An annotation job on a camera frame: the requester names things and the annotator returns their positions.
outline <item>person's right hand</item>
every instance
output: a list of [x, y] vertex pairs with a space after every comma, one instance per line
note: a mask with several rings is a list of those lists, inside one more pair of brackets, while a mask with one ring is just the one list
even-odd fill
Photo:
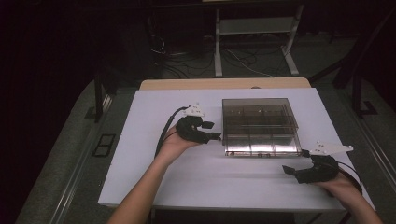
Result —
[[320, 186], [329, 191], [346, 209], [349, 209], [352, 204], [365, 200], [352, 182], [341, 173], [338, 173], [337, 177], [333, 180], [317, 182], [314, 183], [314, 185]]

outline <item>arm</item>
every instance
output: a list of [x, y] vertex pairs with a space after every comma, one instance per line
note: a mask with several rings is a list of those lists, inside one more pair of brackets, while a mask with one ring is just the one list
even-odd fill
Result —
[[163, 142], [160, 153], [122, 200], [107, 222], [108, 224], [145, 223], [168, 166], [187, 148], [198, 145], [197, 143], [183, 140], [176, 133], [175, 127], [171, 128], [166, 136], [168, 137]]
[[342, 174], [327, 182], [318, 182], [315, 185], [328, 190], [341, 204], [356, 218], [359, 224], [382, 223], [373, 207], [367, 203], [361, 193]]

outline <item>metal frame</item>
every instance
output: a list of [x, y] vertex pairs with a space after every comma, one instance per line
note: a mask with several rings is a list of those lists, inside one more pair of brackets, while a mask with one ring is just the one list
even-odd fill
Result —
[[[294, 63], [293, 58], [291, 57], [290, 51], [291, 51], [291, 46], [292, 46], [293, 41], [294, 41], [294, 37], [296, 36], [296, 33], [297, 33], [297, 28], [298, 28], [298, 25], [300, 23], [300, 19], [301, 19], [301, 15], [303, 13], [303, 9], [304, 9], [304, 5], [299, 5], [297, 7], [296, 14], [295, 14], [295, 16], [294, 16], [294, 18], [292, 20], [291, 27], [289, 29], [288, 42], [287, 42], [286, 46], [282, 46], [281, 47], [283, 56], [285, 57], [285, 60], [286, 60], [286, 63], [288, 65], [288, 68], [289, 68], [289, 70], [291, 72], [291, 75], [294, 76], [294, 77], [299, 76], [299, 71], [297, 69], [297, 66]], [[219, 13], [219, 9], [217, 9], [216, 10], [216, 46], [215, 46], [215, 76], [216, 77], [222, 77], [221, 56], [220, 56], [220, 52], [219, 52], [219, 37], [220, 37], [220, 35], [230, 35], [231, 34], [231, 32], [223, 33], [221, 31], [221, 29], [220, 29], [221, 28], [221, 20], [220, 20], [219, 14], [220, 14]], [[272, 18], [271, 20], [275, 21], [275, 20], [284, 20], [284, 19], [285, 18], [279, 18], [279, 19]], [[258, 31], [251, 31], [251, 32], [244, 31], [244, 32], [235, 32], [234, 34], [284, 33], [284, 32], [287, 32], [287, 31], [283, 31], [282, 29], [280, 29], [278, 31], [265, 31], [265, 30], [262, 30], [260, 32], [258, 32]]]

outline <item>dark background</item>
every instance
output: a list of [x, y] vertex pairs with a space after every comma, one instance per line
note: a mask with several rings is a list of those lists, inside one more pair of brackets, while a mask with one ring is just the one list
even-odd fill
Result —
[[[381, 17], [390, 2], [308, 1], [299, 34], [363, 33], [362, 28], [371, 24], [367, 22]], [[142, 79], [159, 77], [148, 34], [161, 32], [170, 40], [175, 38], [175, 18], [179, 18], [175, 13], [173, 17], [157, 13], [161, 29], [150, 30], [146, 18], [152, 12], [147, 11], [87, 13], [78, 10], [75, 2], [61, 0], [1, 2], [2, 223], [17, 218], [70, 110], [97, 74], [102, 74], [107, 91], [113, 93], [120, 84], [138, 86]], [[184, 13], [177, 29], [198, 26], [185, 36], [187, 42], [192, 36], [207, 35], [213, 32], [210, 15], [201, 12], [189, 18]], [[395, 18], [393, 14], [358, 72], [374, 83], [396, 111]]]

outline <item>hand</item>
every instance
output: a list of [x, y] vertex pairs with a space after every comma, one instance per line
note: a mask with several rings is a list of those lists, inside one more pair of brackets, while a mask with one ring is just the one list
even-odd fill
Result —
[[175, 159], [177, 159], [185, 150], [190, 147], [200, 145], [199, 143], [191, 142], [182, 139], [177, 130], [174, 127], [168, 130], [165, 135], [163, 146], [158, 153], [156, 160], [161, 160], [170, 165]]
[[348, 210], [351, 205], [365, 200], [352, 182], [341, 173], [338, 173], [337, 177], [333, 180], [314, 183], [314, 185], [328, 190]]

